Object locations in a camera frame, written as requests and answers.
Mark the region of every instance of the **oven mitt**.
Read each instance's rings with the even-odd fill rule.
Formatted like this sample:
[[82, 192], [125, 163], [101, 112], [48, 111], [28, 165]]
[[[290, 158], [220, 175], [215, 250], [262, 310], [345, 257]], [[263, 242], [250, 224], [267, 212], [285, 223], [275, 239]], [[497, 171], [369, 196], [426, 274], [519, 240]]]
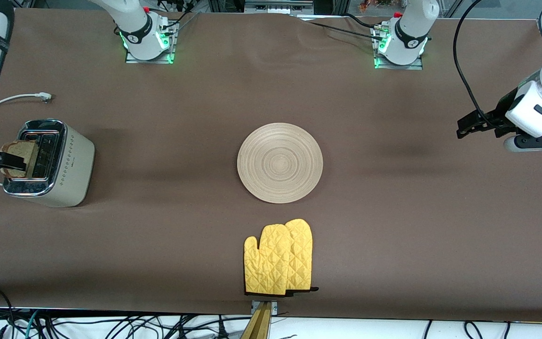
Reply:
[[244, 242], [244, 281], [246, 294], [284, 296], [292, 238], [284, 225], [268, 225], [261, 234]]
[[286, 290], [310, 291], [312, 268], [312, 234], [307, 221], [294, 219], [286, 223], [290, 231], [290, 263]]
[[317, 291], [311, 287], [312, 234], [303, 219], [263, 229], [260, 245], [250, 236], [244, 242], [246, 294], [288, 296]]

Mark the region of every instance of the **table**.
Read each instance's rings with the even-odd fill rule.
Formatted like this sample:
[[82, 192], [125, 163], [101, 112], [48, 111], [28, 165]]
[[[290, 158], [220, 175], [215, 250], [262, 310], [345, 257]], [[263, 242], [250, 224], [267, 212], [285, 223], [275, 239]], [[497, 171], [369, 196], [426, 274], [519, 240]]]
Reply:
[[[0, 190], [0, 288], [23, 307], [244, 313], [244, 239], [303, 218], [320, 290], [280, 300], [288, 315], [542, 320], [542, 153], [456, 139], [473, 106], [455, 26], [436, 22], [423, 71], [393, 71], [374, 69], [365, 38], [202, 14], [175, 64], [127, 65], [107, 13], [18, 9], [0, 98], [56, 98], [0, 106], [0, 145], [58, 118], [97, 153], [77, 208]], [[534, 21], [470, 20], [460, 38], [486, 110], [542, 65]], [[241, 142], [271, 122], [322, 148], [321, 181], [298, 202], [261, 202], [239, 181]]]

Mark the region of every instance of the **wooden plate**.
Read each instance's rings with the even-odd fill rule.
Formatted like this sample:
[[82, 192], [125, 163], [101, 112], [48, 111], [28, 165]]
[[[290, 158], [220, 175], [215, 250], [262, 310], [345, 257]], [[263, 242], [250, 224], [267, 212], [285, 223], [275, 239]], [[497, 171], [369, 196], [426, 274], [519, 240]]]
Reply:
[[255, 197], [284, 204], [315, 188], [323, 171], [323, 156], [307, 131], [278, 122], [250, 133], [239, 148], [237, 171]]

